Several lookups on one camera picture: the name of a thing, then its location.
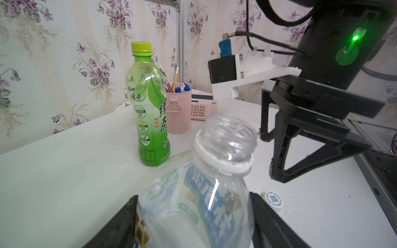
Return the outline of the green bottle cap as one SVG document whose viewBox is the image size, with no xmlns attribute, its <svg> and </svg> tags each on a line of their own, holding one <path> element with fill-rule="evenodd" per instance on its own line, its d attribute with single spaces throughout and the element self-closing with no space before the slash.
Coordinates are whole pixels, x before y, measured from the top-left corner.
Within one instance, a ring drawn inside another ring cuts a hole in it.
<svg viewBox="0 0 397 248">
<path fill-rule="evenodd" d="M 150 42 L 132 42 L 131 51 L 133 56 L 138 57 L 151 57 L 153 55 Z"/>
</svg>

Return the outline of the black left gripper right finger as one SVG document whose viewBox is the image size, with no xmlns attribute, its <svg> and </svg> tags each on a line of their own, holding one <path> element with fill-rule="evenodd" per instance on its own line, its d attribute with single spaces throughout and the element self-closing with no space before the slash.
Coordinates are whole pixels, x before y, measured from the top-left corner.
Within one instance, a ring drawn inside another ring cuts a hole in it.
<svg viewBox="0 0 397 248">
<path fill-rule="evenodd" d="M 257 193 L 250 192 L 254 232 L 254 248 L 309 248 Z"/>
</svg>

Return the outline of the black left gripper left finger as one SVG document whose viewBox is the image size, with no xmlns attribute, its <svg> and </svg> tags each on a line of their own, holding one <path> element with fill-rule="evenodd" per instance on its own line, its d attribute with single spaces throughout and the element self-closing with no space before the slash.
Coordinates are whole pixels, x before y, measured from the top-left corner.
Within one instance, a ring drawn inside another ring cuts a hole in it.
<svg viewBox="0 0 397 248">
<path fill-rule="evenodd" d="M 121 210 L 85 245 L 84 248 L 137 248 L 135 241 L 135 195 Z"/>
</svg>

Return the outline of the white bottle cap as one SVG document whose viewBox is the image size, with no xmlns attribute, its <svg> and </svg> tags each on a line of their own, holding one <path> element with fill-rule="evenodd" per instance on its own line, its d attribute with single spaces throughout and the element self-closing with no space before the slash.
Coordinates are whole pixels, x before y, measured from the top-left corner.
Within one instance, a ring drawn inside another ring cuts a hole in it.
<svg viewBox="0 0 397 248">
<path fill-rule="evenodd" d="M 283 208 L 284 201 L 281 196 L 273 191 L 267 191 L 264 194 L 264 200 L 267 204 L 276 211 L 280 211 Z"/>
</svg>

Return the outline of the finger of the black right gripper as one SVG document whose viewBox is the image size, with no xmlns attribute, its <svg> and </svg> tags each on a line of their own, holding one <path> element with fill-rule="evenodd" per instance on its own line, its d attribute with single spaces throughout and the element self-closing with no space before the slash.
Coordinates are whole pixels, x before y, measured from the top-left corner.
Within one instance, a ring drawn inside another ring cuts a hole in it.
<svg viewBox="0 0 397 248">
<path fill-rule="evenodd" d="M 270 142 L 275 137 L 275 130 L 268 130 L 269 121 L 269 105 L 275 104 L 270 97 L 271 92 L 262 89 L 262 102 L 261 102 L 261 127 L 259 129 L 259 137 L 264 142 Z"/>
<path fill-rule="evenodd" d="M 319 115 L 291 117 L 279 111 L 270 176 L 287 183 L 314 169 L 360 154 L 371 146 L 340 120 Z"/>
</svg>

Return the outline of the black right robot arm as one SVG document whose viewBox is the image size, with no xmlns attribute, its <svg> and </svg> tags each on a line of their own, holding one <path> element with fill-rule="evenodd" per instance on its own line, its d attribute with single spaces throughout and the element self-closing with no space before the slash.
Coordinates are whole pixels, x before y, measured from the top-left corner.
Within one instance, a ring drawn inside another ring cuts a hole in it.
<svg viewBox="0 0 397 248">
<path fill-rule="evenodd" d="M 262 93 L 260 137 L 274 142 L 270 176 L 281 183 L 371 148 L 343 121 L 350 113 L 373 118 L 385 104 L 348 88 L 381 48 L 397 16 L 396 1 L 300 4 L 311 11 L 297 21 L 286 21 L 269 1 L 258 1 L 274 24 L 308 24 L 290 62 L 301 74 L 276 76 L 272 91 Z"/>
</svg>

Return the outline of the green plastic bottle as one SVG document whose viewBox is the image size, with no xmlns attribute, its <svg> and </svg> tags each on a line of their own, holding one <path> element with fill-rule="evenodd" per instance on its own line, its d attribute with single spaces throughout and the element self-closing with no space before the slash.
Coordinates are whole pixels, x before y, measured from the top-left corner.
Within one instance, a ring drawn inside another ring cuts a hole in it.
<svg viewBox="0 0 397 248">
<path fill-rule="evenodd" d="M 125 79 L 134 110 L 138 152 L 142 163 L 156 167 L 171 153 L 166 124 L 166 93 L 160 88 L 160 70 L 151 57 L 134 57 Z"/>
</svg>

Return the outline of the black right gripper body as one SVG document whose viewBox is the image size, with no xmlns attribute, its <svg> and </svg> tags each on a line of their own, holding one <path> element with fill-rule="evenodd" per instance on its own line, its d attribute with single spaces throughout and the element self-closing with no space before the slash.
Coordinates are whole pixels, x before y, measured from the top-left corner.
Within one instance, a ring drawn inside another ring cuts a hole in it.
<svg viewBox="0 0 397 248">
<path fill-rule="evenodd" d="M 288 116 L 319 114 L 345 119 L 354 113 L 374 118 L 385 106 L 382 101 L 293 75 L 278 78 L 270 97 Z"/>
</svg>

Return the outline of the clear plastic water bottle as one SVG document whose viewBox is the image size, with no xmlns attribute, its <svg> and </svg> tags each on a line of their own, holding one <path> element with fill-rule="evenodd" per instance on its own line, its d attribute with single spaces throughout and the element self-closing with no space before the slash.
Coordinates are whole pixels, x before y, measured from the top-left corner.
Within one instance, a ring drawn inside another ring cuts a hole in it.
<svg viewBox="0 0 397 248">
<path fill-rule="evenodd" d="M 190 150 L 171 157 L 139 192 L 140 248 L 248 248 L 254 215 L 244 182 L 257 133 L 247 122 L 212 114 Z"/>
</svg>

